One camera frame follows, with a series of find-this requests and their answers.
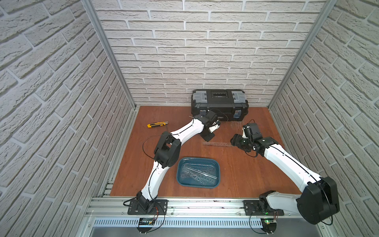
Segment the clear stencil ruler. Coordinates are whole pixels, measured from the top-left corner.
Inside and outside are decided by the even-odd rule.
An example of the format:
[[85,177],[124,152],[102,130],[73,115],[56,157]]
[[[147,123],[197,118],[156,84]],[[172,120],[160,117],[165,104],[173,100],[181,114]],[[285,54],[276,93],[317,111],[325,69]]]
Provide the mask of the clear stencil ruler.
[[201,182],[201,180],[207,180],[208,182],[215,182],[218,179],[218,176],[214,170],[200,170],[193,167],[183,167],[180,171],[180,178],[192,178],[198,182]]
[[224,143],[224,142],[203,142],[202,145],[214,146],[214,147],[232,147],[231,143]]
[[183,184],[198,186],[214,186],[218,180],[217,176],[192,168],[185,168],[180,174],[180,179]]
[[204,172],[195,168],[191,168],[191,167],[182,168],[181,173],[180,173],[180,179],[181,180],[190,179],[190,180],[193,180],[194,182],[200,182],[200,183],[204,183],[205,181],[208,181],[208,177],[205,175]]

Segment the clear triangular scale ruler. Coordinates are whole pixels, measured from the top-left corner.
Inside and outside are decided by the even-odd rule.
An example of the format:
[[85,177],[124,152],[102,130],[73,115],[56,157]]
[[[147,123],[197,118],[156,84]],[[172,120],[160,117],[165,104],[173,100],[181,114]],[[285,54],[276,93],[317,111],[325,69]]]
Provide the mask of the clear triangular scale ruler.
[[212,165],[186,164],[186,165],[183,166],[183,168],[184,167],[188,167],[188,168],[191,167],[191,168],[198,169],[198,170],[204,172],[205,175],[210,180],[217,180],[217,178],[218,178],[217,169],[214,166],[212,166]]

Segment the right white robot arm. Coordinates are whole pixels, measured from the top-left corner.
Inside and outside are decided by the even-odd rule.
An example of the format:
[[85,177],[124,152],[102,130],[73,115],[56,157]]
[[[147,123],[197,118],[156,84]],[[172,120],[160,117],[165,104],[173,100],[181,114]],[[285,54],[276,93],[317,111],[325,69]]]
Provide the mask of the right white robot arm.
[[276,210],[300,214],[311,224],[318,224],[340,211],[338,188],[331,177],[321,177],[305,167],[273,138],[247,138],[235,134],[231,144],[239,149],[255,151],[283,171],[299,188],[301,194],[268,191],[261,194],[258,209],[262,213]]

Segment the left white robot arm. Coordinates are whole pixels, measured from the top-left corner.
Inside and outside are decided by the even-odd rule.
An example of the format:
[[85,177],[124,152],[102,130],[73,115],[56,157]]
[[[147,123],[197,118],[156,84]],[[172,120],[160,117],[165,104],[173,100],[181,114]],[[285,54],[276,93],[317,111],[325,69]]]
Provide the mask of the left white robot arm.
[[206,115],[196,115],[182,128],[173,132],[163,132],[154,150],[154,165],[149,178],[136,195],[140,207],[146,212],[155,208],[155,199],[165,174],[179,159],[181,146],[192,137],[200,134],[205,141],[210,141],[213,133],[221,125],[216,113],[208,111]]

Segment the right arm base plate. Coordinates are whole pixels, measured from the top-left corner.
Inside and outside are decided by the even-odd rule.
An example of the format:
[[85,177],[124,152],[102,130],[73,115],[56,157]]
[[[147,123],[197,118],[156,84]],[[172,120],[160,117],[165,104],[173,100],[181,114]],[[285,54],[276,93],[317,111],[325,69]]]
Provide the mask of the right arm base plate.
[[264,204],[261,200],[244,200],[244,211],[246,216],[262,215],[262,216],[284,216],[284,211],[281,209],[272,209]]

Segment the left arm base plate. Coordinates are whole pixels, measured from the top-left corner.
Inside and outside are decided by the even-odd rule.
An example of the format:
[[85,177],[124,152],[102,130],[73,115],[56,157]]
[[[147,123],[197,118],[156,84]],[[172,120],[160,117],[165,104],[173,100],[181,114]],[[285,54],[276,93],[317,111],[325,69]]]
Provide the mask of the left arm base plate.
[[167,213],[168,200],[156,199],[146,205],[141,205],[137,199],[128,204],[128,215],[165,215]]

